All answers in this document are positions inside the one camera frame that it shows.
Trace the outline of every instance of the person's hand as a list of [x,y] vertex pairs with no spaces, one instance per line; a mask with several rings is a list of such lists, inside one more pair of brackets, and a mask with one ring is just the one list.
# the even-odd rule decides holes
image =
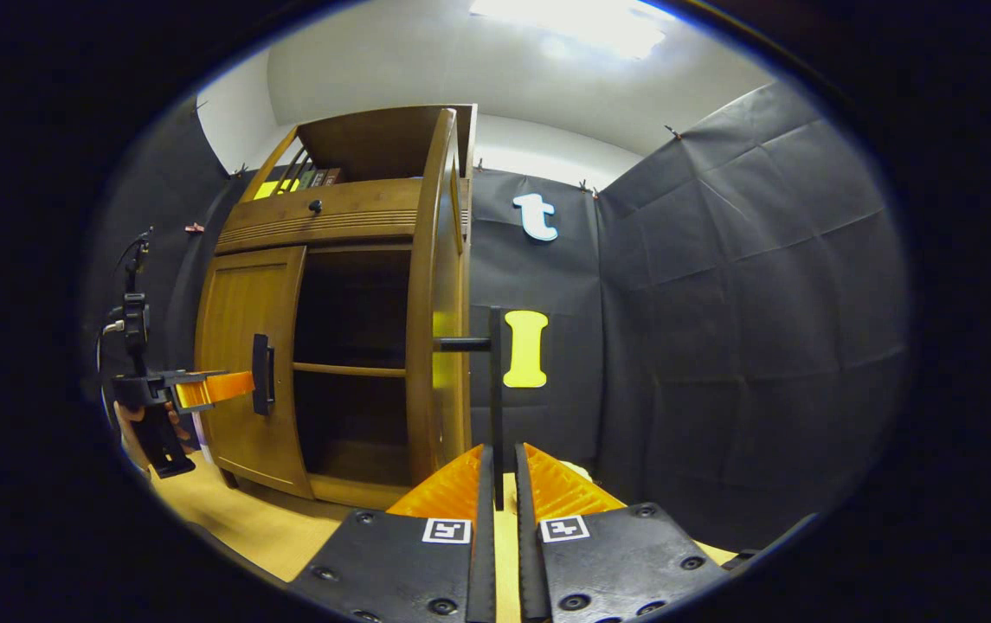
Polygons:
[[[179,426],[179,414],[176,414],[176,411],[173,410],[171,402],[164,403],[164,408],[168,411],[168,421],[171,422],[171,428],[175,429],[176,437],[181,441],[190,440],[191,434]],[[122,438],[125,441],[126,453],[130,454],[130,458],[134,461],[135,465],[148,469],[150,461],[145,457],[145,451],[142,450],[142,445],[138,441],[138,435],[134,433],[134,427],[130,425],[130,422],[140,422],[145,418],[145,409],[131,411],[127,407],[119,405],[118,400],[115,400],[114,413],[119,418],[119,428],[122,429]],[[185,454],[191,454],[195,451],[195,448],[184,446],[183,443],[180,443],[179,446]]]

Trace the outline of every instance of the white wall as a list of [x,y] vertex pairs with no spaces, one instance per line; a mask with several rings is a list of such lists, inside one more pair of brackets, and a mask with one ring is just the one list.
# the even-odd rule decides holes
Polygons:
[[268,48],[249,56],[198,95],[198,103],[203,104],[199,107],[203,134],[230,173],[243,164],[258,169],[284,138],[268,88],[268,56]]
[[587,188],[600,190],[641,161],[638,154],[582,134],[490,114],[476,119],[473,158],[473,164],[484,158],[484,169],[509,170],[573,186],[586,178]]
[[[665,124],[683,132],[772,81],[756,58],[682,19],[650,20],[665,39],[635,60],[553,30],[472,16],[472,3],[348,3],[289,32],[268,59],[276,119],[475,102],[484,114],[559,127],[645,157],[672,137]],[[598,13],[595,1],[578,4],[577,21]]]

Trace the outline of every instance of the wooden floor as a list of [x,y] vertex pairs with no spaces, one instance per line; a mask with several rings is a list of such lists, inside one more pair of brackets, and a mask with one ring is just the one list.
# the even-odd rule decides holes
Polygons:
[[[218,469],[199,457],[198,467],[175,478],[152,478],[166,504],[183,517],[202,525],[231,549],[258,567],[290,582],[338,527],[349,506],[304,500],[284,492],[238,479],[229,489]],[[495,577],[499,623],[519,623],[518,517],[512,493],[514,474],[504,474],[506,511],[495,513]],[[704,547],[716,563],[733,555]]]

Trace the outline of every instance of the book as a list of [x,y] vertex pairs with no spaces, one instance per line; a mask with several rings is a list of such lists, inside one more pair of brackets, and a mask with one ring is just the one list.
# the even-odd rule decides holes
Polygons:
[[317,167],[312,166],[310,169],[306,170],[306,173],[300,175],[299,188],[309,189],[310,183],[314,181],[314,174],[316,173],[318,173]]
[[341,177],[341,170],[331,169],[326,171],[325,180],[322,181],[322,185],[332,186],[333,184],[340,184],[342,182],[344,182],[344,179]]

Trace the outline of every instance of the black backdrop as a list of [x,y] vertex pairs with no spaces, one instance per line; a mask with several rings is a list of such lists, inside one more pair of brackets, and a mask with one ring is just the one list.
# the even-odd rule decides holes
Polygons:
[[[138,288],[150,303],[150,344],[146,362],[152,369],[194,369],[195,316],[207,264],[218,234],[253,173],[230,177],[203,134],[191,96],[152,123],[143,139],[125,154],[106,188],[99,220],[84,238],[83,297],[77,309],[88,400],[99,401],[94,381],[94,344],[106,313],[122,304],[125,269],[115,265],[123,249],[152,227],[151,249]],[[203,225],[201,234],[185,226]],[[110,377],[131,374],[122,334],[103,339],[103,379],[107,401],[113,399]],[[183,421],[198,447],[195,427]]]
[[834,504],[906,386],[906,256],[866,162],[777,82],[598,205],[602,481],[731,551]]
[[[991,3],[716,5],[763,35],[705,5],[682,8],[810,81],[878,153],[911,225],[923,355],[891,445],[854,496],[789,556],[690,615],[989,619]],[[72,354],[83,348],[71,337],[77,241],[128,142],[305,11],[268,0],[248,16],[223,0],[0,5],[0,149],[25,157],[0,184],[0,619],[16,608],[100,620],[326,619],[180,527],[114,458],[97,407],[68,381],[80,377]],[[170,565],[190,582],[153,580]]]
[[[547,223],[554,241],[535,241],[522,229],[512,198],[539,193],[555,208]],[[527,441],[590,468],[598,450],[602,410],[602,300],[599,295],[595,202],[575,186],[502,170],[476,170],[472,184],[472,257],[468,268],[474,335],[486,335],[488,306],[530,309],[550,323],[542,331],[539,388],[503,387],[504,456]],[[511,328],[503,331],[511,352]],[[470,357],[472,438],[490,439],[488,359]],[[510,368],[510,359],[503,371]]]

